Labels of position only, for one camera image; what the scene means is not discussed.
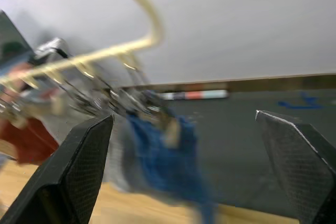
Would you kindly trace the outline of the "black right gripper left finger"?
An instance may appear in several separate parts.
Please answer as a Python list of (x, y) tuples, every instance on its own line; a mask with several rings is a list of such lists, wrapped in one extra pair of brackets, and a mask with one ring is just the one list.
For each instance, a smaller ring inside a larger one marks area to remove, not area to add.
[(101, 187), (114, 119), (75, 126), (40, 165), (1, 223), (89, 223)]

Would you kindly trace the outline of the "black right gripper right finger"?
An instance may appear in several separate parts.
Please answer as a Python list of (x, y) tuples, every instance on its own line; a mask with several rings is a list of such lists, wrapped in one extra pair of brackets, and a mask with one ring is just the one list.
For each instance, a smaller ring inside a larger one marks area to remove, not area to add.
[(299, 222), (335, 223), (335, 147), (298, 118), (258, 110), (255, 120)]

